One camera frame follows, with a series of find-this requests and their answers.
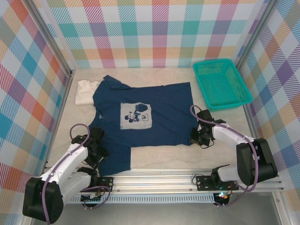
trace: cable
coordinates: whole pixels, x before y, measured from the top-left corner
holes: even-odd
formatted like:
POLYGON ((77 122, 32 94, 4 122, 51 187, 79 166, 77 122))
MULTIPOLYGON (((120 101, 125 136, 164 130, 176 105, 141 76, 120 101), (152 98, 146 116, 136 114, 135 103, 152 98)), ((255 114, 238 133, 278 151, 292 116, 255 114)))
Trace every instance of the cable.
POLYGON ((202 146, 200 145, 200 148, 202 148, 202 149, 208 149, 208 148, 210 148, 211 146, 213 146, 213 145, 215 144, 215 142, 214 142, 213 140, 211 140, 211 141, 212 141, 212 145, 207 146, 207 147, 205 147, 205 148, 202 148, 202 146))
POLYGON ((83 189, 83 191, 88 191, 88 190, 92 190, 92 189, 95 189, 95 188, 103 188, 103 189, 106 189, 106 190, 108 191, 108 196, 106 197, 106 199, 105 199, 103 202, 99 203, 99 204, 96 205, 95 207, 87 207, 87 206, 85 205, 85 203, 87 202, 87 200, 85 200, 85 201, 83 202, 83 205, 84 205, 84 207, 85 207, 86 209, 94 210, 94 209, 100 207, 101 205, 103 205, 103 204, 108 200, 109 196, 111 195, 111 190, 110 190, 110 188, 108 188, 108 187, 106 187, 106 186, 88 187, 88 188, 83 189))
POLYGON ((203 175, 203 174, 201 174, 201 173, 197 173, 197 174, 195 174, 195 176, 192 178, 192 183, 193 183, 194 185, 196 185, 196 186, 197 186, 197 184, 195 184, 195 183, 194 183, 194 179, 195 179, 195 177, 196 177, 197 175, 204 176, 204 175, 203 175))
POLYGON ((56 169, 62 164, 62 162, 65 161, 66 158, 68 158, 70 155, 72 155, 72 154, 73 154, 74 152, 76 152, 78 149, 80 149, 80 148, 87 142, 87 140, 88 140, 89 137, 90 137, 90 130, 89 130, 89 127, 86 126, 86 125, 83 124, 83 123, 78 123, 78 124, 73 125, 73 126, 71 127, 71 129, 70 129, 70 137, 71 137, 71 139, 73 139, 73 138, 72 138, 72 130, 73 130, 74 127, 77 127, 77 126, 84 126, 84 127, 87 129, 88 134, 87 134, 86 138, 84 139, 84 141, 83 141, 80 145, 78 145, 76 148, 74 148, 74 149, 70 152, 70 154, 65 155, 64 158, 62 158, 61 161, 59 161, 59 162, 56 164, 56 166, 52 169, 51 173, 48 175, 48 177, 47 177, 47 179, 46 179, 46 181, 45 181, 45 183, 44 183, 44 185, 43 185, 43 190, 42 190, 42 205, 43 205, 43 210, 44 210, 46 222, 47 222, 48 225, 50 224, 50 219, 49 219, 49 214, 48 214, 48 211, 47 211, 46 199, 45 199, 45 192, 46 192, 47 184, 48 184, 50 178, 51 178, 51 177, 53 176, 53 174, 56 172, 56 169))
POLYGON ((230 196, 233 195, 233 185, 231 184, 231 182, 229 182, 230 188, 231 188, 231 192, 230 192, 230 196))
POLYGON ((225 128, 225 129, 228 129, 228 130, 234 132, 235 134, 237 134, 238 136, 242 137, 244 140, 246 140, 246 141, 249 143, 249 145, 250 145, 250 147, 251 147, 251 150, 252 150, 252 152, 253 152, 253 155, 254 155, 254 161, 255 161, 255 177, 254 177, 253 185, 252 185, 252 187, 248 190, 249 186, 247 186, 246 188, 244 188, 244 187, 242 187, 241 185, 239 185, 238 183, 236 183, 236 185, 237 185, 239 188, 241 188, 242 190, 244 190, 244 192, 239 196, 239 198, 237 198, 237 199, 234 200, 233 202, 227 204, 226 206, 232 205, 232 204, 236 203, 237 201, 239 201, 239 200, 242 198, 242 196, 244 196, 244 194, 245 194, 246 192, 251 192, 251 191, 253 191, 254 188, 255 188, 256 185, 257 185, 257 181, 258 181, 258 158, 257 158, 257 153, 256 153, 256 151, 255 151, 254 145, 251 143, 251 141, 250 141, 246 136, 244 136, 244 135, 241 134, 240 132, 238 132, 238 131, 232 129, 231 127, 228 127, 228 126, 225 126, 225 125, 222 125, 222 124, 219 124, 219 123, 210 122, 210 121, 203 120, 203 119, 199 118, 199 117, 193 112, 193 108, 194 108, 194 107, 198 108, 200 111, 202 111, 202 110, 201 110, 201 108, 200 108, 199 106, 197 106, 197 105, 192 105, 192 106, 190 107, 190 112, 192 113, 192 115, 193 115, 194 117, 196 117, 196 119, 200 120, 201 122, 208 123, 208 124, 212 124, 212 125, 215 125, 215 126, 219 126, 219 127, 222 127, 222 128, 225 128))
MULTIPOLYGON (((104 186, 103 183, 101 183, 102 186, 104 186)), ((101 193, 101 190, 99 189, 99 193, 101 193)), ((103 195, 105 194, 105 189, 103 190, 103 195)))

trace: plaid wall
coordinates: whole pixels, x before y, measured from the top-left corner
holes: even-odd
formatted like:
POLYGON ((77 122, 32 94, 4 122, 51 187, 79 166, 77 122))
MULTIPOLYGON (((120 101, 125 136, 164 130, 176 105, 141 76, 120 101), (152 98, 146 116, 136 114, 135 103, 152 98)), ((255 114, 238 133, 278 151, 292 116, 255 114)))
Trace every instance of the plaid wall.
POLYGON ((300 1, 282 0, 241 73, 254 98, 258 133, 268 140, 300 223, 300 1))
POLYGON ((242 47, 240 48, 240 51, 239 51, 239 53, 238 53, 238 56, 237 56, 236 59, 235 59, 235 64, 237 64, 237 63, 239 62, 239 60, 240 60, 242 54, 244 53, 244 50, 245 50, 246 46, 248 45, 248 43, 249 43, 249 41, 250 41, 250 39, 251 39, 251 37, 252 37, 252 35, 253 35, 253 32, 255 31, 255 29, 256 29, 256 27, 257 27, 257 25, 258 25, 258 22, 260 21, 261 17, 263 16, 263 13, 264 13, 264 11, 265 11, 265 9, 266 9, 266 7, 267 7, 269 1, 270 1, 270 0, 264 0, 264 1, 263 1, 263 4, 261 5, 261 7, 260 7, 260 9, 259 9, 259 11, 258 11, 258 13, 257 13, 257 15, 256 15, 256 17, 255 17, 255 19, 254 19, 254 22, 253 22, 251 28, 250 28, 250 30, 248 31, 248 34, 247 34, 247 36, 246 36, 246 38, 245 38, 245 40, 244 40, 244 42, 243 42, 243 45, 242 45, 242 47))
MULTIPOLYGON (((54 31, 46 10, 35 2, 54 31)), ((72 53, 68 58, 76 61, 74 68, 189 68, 200 60, 235 60, 247 22, 256 16, 252 9, 262 2, 47 0, 52 23, 58 24, 72 53)))
POLYGON ((67 76, 21 0, 0 0, 0 224, 15 225, 38 175, 67 76))
POLYGON ((67 53, 66 53, 66 50, 63 48, 61 42, 60 42, 60 39, 58 38, 57 36, 57 33, 55 32, 52 24, 50 23, 48 17, 46 16, 46 13, 44 11, 44 9, 42 8, 42 5, 40 3, 40 0, 33 0, 33 2, 35 3, 36 7, 38 8, 43 20, 45 21, 45 23, 47 24, 48 28, 49 28, 49 31, 50 33, 52 34, 57 46, 59 47, 59 49, 61 50, 61 53, 63 54, 63 56, 65 57, 65 60, 67 62, 67 64, 69 65, 69 67, 71 69, 75 69, 75 65, 72 65, 67 53))

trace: metal frame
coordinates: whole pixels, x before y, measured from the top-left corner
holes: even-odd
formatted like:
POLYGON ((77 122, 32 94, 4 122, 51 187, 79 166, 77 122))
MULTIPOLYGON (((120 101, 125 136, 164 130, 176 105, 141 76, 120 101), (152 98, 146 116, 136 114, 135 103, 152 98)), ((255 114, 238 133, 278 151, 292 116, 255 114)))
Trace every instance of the metal frame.
MULTIPOLYGON (((192 183, 192 178, 196 174, 210 175, 211 169, 131 169, 112 175, 114 178, 112 194, 198 194, 218 192, 197 191, 197 186, 192 183)), ((241 181, 238 181, 238 183, 246 187, 241 181)), ((281 192, 283 190, 280 178, 277 176, 258 183, 253 192, 281 192)), ((243 190, 240 189, 234 192, 241 193, 243 190)), ((94 193, 93 191, 84 192, 85 195, 94 193)))
POLYGON ((42 9, 47 17, 47 19, 49 20, 49 22, 51 23, 56 35, 57 35, 57 38, 58 40, 60 41, 60 44, 62 45, 62 48, 65 50, 67 56, 68 56, 68 59, 69 59, 69 62, 70 62, 70 65, 73 66, 74 69, 77 69, 79 68, 78 65, 77 65, 77 62, 74 58, 74 55, 72 54, 71 52, 71 49, 51 11, 51 8, 47 2, 47 0, 39 0, 39 3, 41 4, 42 6, 42 9))
POLYGON ((71 76, 72 74, 72 69, 69 67, 65 57, 63 56, 62 52, 60 51, 59 47, 56 44, 56 41, 54 37, 52 36, 50 30, 48 29, 47 24, 43 20, 37 6, 33 2, 33 0, 22 0, 24 6, 27 8, 29 14, 32 16, 34 22, 36 23, 39 31, 43 35, 46 43, 49 45, 51 50, 53 51, 54 56, 60 63, 60 66, 64 70, 68 76, 71 76))
POLYGON ((31 218, 31 217, 26 217, 26 216, 24 216, 23 214, 21 215, 21 217, 22 217, 22 218, 19 220, 18 225, 30 225, 30 224, 32 224, 32 222, 34 221, 33 218, 31 218))
MULTIPOLYGON (((101 203, 107 199, 107 195, 103 196, 100 201, 93 200, 88 203, 101 203)), ((106 203, 110 204, 170 204, 170 203, 214 203, 214 195, 212 193, 198 194, 111 194, 106 203)), ((68 204, 82 204, 81 195, 76 195, 68 204)))
POLYGON ((248 59, 255 43, 257 42, 257 40, 261 36, 261 34, 262 34, 263 30, 265 29, 272 13, 276 9, 279 2, 280 2, 280 0, 270 0, 269 1, 269 3, 267 5, 265 11, 263 12, 263 15, 262 15, 256 29, 254 30, 254 32, 252 34, 251 39, 249 40, 249 43, 247 44, 242 56, 240 57, 239 62, 236 65, 238 70, 240 70, 242 68, 242 66, 245 64, 245 62, 248 59))
POLYGON ((250 130, 250 133, 251 133, 251 136, 253 138, 258 138, 259 135, 258 135, 258 131, 256 129, 256 126, 253 122, 253 119, 252 119, 252 113, 251 113, 251 110, 250 110, 250 105, 247 104, 247 105, 243 105, 243 108, 244 108, 244 112, 245 112, 245 115, 246 115, 246 119, 247 119, 247 123, 248 123, 248 126, 249 126, 249 130, 250 130))
POLYGON ((289 215, 287 213, 283 193, 281 192, 272 192, 275 206, 280 218, 280 221, 283 225, 292 225, 289 215))
POLYGON ((55 125, 54 125, 54 128, 53 128, 53 133, 52 133, 52 137, 51 137, 51 141, 50 141, 50 144, 49 144, 49 147, 48 147, 46 157, 43 159, 43 162, 42 162, 43 166, 41 167, 40 171, 38 172, 39 175, 41 175, 43 173, 43 171, 46 168, 46 164, 48 163, 48 159, 49 159, 49 156, 51 154, 51 149, 54 145, 54 140, 55 140, 55 137, 56 137, 56 134, 57 134, 58 127, 60 125, 60 120, 61 120, 62 113, 64 111, 64 108, 65 108, 65 105, 66 105, 66 102, 67 102, 67 97, 69 95, 72 82, 73 82, 73 77, 72 76, 68 77, 67 78, 67 83, 66 83, 65 94, 64 94, 64 97, 62 98, 62 102, 61 102, 61 105, 60 105, 60 111, 58 112, 57 119, 56 119, 56 122, 55 122, 55 125))

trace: white towel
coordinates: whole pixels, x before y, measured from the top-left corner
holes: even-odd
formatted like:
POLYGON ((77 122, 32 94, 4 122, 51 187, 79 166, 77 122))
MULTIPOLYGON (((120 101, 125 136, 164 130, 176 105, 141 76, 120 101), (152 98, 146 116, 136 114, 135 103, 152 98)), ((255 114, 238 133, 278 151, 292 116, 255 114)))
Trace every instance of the white towel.
POLYGON ((82 80, 78 82, 78 88, 75 97, 76 105, 89 105, 94 104, 93 95, 99 86, 100 82, 90 82, 82 80))

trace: graphic print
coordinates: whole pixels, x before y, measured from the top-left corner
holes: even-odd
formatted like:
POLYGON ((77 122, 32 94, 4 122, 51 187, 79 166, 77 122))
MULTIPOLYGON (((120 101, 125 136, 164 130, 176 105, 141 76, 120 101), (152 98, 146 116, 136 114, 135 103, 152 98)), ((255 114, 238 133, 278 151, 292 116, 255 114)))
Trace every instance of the graphic print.
POLYGON ((148 129, 151 127, 150 105, 144 103, 121 103, 121 129, 148 129))

